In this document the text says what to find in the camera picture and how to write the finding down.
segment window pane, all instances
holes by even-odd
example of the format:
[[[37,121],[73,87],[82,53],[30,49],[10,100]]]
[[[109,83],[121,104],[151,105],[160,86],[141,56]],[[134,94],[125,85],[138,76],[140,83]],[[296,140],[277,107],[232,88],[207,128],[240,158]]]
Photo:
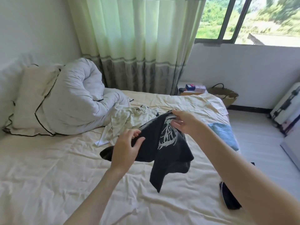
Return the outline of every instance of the window pane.
[[[236,0],[223,39],[232,39],[236,24],[246,0]]]
[[[229,0],[206,0],[196,38],[217,39]]]
[[[252,0],[235,43],[300,47],[300,0]]]

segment bed sheet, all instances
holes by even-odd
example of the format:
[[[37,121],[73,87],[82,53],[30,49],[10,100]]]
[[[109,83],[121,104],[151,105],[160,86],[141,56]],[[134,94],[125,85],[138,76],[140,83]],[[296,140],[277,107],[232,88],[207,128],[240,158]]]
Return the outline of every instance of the bed sheet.
[[[206,123],[229,124],[222,102],[208,94],[168,96],[124,91],[134,101],[196,112]],[[102,128],[73,136],[6,136],[0,140],[0,224],[63,224],[98,184],[110,162],[97,147]],[[157,193],[152,162],[134,162],[114,190],[100,224],[253,224],[244,210],[229,211],[212,164],[186,136],[195,159],[188,173],[167,174]]]

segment white wall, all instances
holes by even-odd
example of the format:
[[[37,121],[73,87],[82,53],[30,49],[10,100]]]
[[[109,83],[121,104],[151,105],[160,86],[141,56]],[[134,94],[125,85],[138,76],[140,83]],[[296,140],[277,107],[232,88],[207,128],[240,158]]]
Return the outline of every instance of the white wall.
[[[240,106],[273,108],[300,76],[300,48],[195,44],[181,81],[224,83]]]
[[[31,51],[63,62],[80,57],[67,0],[0,1],[0,67]]]

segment sheer curtain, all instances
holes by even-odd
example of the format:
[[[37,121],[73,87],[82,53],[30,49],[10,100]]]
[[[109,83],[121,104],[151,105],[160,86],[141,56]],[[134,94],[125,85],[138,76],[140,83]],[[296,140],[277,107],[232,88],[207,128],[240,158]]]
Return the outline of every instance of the sheer curtain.
[[[206,0],[68,0],[83,56],[107,85],[175,94]]]

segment black baseboard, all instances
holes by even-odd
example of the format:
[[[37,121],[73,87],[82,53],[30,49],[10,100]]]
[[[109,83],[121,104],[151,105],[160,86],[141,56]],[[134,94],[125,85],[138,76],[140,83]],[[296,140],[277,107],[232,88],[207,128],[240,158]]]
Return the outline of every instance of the black baseboard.
[[[252,106],[237,106],[237,105],[230,105],[227,108],[227,110],[247,111],[247,112],[262,113],[262,114],[269,114],[272,111],[272,109],[257,108]]]

